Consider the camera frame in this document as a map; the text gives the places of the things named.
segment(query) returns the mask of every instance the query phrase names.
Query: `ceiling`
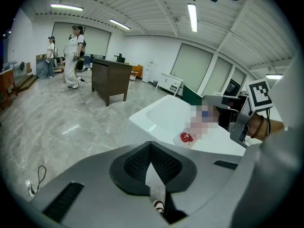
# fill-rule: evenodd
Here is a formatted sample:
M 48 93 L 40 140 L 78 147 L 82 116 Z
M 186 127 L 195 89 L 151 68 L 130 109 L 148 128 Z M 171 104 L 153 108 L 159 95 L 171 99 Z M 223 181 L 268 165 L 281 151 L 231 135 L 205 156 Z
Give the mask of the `ceiling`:
M 83 7 L 82 12 L 54 9 L 50 3 Z M 198 32 L 191 31 L 187 4 L 195 3 Z M 299 43 L 287 19 L 272 0 L 27 0 L 32 18 L 74 17 L 109 24 L 115 19 L 129 26 L 128 35 L 164 35 L 195 41 L 231 57 L 256 77 L 283 73 Z

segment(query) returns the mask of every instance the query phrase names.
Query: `white outfit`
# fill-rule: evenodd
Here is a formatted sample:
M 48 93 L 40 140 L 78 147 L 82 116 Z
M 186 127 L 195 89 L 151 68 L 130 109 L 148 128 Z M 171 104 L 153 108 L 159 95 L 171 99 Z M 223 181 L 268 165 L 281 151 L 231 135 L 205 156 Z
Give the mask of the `white outfit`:
M 53 42 L 50 43 L 49 46 L 48 46 L 47 48 L 48 48 L 48 49 L 47 49 L 47 58 L 50 58 L 50 59 L 54 58 L 54 49 L 55 49 L 54 43 L 53 43 Z
M 84 36 L 79 35 L 78 38 L 77 36 L 71 38 L 64 50 L 64 53 L 66 55 L 66 67 L 65 67 L 65 78 L 66 78 L 66 83 L 69 86 L 74 86 L 75 84 L 80 83 L 80 79 L 75 76 L 74 68 L 76 66 L 77 61 L 73 62 L 74 59 L 74 54 L 78 50 L 78 44 L 84 42 Z

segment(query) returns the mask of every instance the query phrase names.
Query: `green panel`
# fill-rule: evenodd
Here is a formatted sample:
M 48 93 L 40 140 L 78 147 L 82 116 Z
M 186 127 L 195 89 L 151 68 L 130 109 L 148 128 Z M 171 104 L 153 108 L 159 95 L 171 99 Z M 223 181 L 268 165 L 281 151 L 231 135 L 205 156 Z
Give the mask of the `green panel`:
M 190 105 L 201 105 L 203 98 L 184 85 L 182 99 Z

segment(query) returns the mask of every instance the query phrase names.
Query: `fluorescent light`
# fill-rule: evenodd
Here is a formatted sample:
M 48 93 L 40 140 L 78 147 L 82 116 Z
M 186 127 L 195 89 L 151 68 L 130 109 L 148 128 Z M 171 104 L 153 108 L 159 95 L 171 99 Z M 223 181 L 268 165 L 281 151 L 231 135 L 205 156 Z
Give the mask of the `fluorescent light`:
M 266 74 L 266 78 L 269 79 L 281 79 L 282 77 L 282 74 Z
M 122 24 L 122 23 L 119 23 L 118 21 L 116 21 L 116 20 L 114 20 L 114 19 L 110 19 L 110 21 L 111 21 L 112 23 L 116 24 L 116 25 L 119 25 L 119 26 L 121 26 L 121 27 L 124 27 L 124 28 L 127 29 L 127 30 L 130 30 L 129 27 L 125 26 L 125 25 Z
M 64 4 L 51 4 L 52 8 L 61 8 L 61 9 L 70 9 L 70 10 L 78 10 L 78 11 L 82 11 L 83 8 L 81 7 L 76 7 L 76 6 L 71 6 L 71 5 L 64 5 Z
M 196 16 L 196 5 L 193 3 L 188 3 L 188 10 L 191 21 L 191 29 L 193 32 L 198 32 L 198 19 Z

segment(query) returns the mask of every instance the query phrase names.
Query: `person's arm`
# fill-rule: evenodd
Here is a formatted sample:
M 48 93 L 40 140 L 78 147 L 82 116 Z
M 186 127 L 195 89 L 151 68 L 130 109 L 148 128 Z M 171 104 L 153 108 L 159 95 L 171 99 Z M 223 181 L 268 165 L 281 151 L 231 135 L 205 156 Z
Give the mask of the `person's arm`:
M 264 118 L 262 120 L 261 116 L 257 113 L 254 113 L 253 116 L 250 118 L 248 122 L 249 126 L 249 132 L 248 136 L 252 137 L 253 135 L 254 138 L 263 141 L 267 137 L 267 119 Z M 270 120 L 270 134 L 279 132 L 284 129 L 284 125 L 282 122 L 276 121 L 276 120 Z
M 83 46 L 83 44 L 82 44 L 82 43 L 79 43 L 79 44 L 78 44 L 78 49 L 77 49 L 77 53 L 78 53 L 78 55 L 80 55 L 80 52 L 81 52 L 82 46 Z
M 77 38 L 77 41 L 78 41 L 77 53 L 78 53 L 78 55 L 80 55 L 82 46 L 84 45 L 84 40 L 85 40 L 85 37 L 83 35 L 79 35 L 78 38 Z

